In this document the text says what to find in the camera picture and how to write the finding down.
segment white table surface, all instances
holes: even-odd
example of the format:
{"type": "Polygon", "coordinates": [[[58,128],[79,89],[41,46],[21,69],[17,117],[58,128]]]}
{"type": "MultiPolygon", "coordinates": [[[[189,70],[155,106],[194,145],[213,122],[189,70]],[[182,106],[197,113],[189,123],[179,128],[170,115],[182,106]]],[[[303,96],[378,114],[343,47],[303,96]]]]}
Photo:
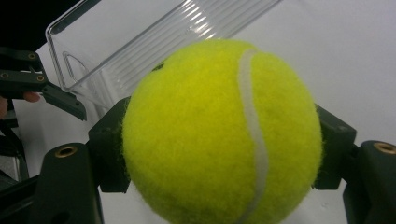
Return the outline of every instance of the white table surface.
{"type": "MultiPolygon", "coordinates": [[[[139,7],[142,0],[134,1],[139,7]]],[[[395,144],[395,12],[393,0],[284,0],[234,38],[288,62],[317,104],[357,129],[358,146],[366,140],[395,144]]],[[[57,84],[48,46],[37,52],[49,79],[57,84]]],[[[92,110],[90,102],[80,100],[92,110]]],[[[35,104],[15,101],[15,107],[31,176],[39,174],[47,151],[66,143],[85,143],[98,120],[89,113],[88,121],[80,121],[43,99],[35,104]]],[[[343,182],[339,190],[311,190],[283,223],[347,223],[344,186],[343,182]]],[[[106,223],[166,223],[149,210],[133,185],[126,194],[101,197],[106,223]]]]}

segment transparent plastic bin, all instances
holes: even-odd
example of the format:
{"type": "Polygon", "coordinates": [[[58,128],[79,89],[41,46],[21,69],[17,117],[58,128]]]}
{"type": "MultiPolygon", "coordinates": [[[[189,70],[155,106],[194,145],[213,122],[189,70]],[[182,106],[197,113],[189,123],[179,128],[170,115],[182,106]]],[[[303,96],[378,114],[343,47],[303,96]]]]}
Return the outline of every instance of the transparent plastic bin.
{"type": "Polygon", "coordinates": [[[81,1],[53,22],[46,36],[61,88],[109,109],[175,50],[232,37],[280,0],[153,1],[81,1]]]}

